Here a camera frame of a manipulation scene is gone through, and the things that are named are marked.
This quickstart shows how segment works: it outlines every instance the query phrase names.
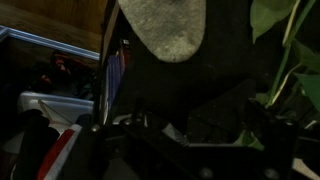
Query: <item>wooden wall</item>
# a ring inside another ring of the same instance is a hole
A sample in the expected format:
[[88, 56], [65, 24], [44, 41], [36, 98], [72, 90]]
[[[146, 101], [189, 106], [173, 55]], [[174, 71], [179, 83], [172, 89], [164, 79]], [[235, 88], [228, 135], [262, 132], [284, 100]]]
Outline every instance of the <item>wooden wall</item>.
[[0, 0], [0, 25], [100, 51], [107, 0]]

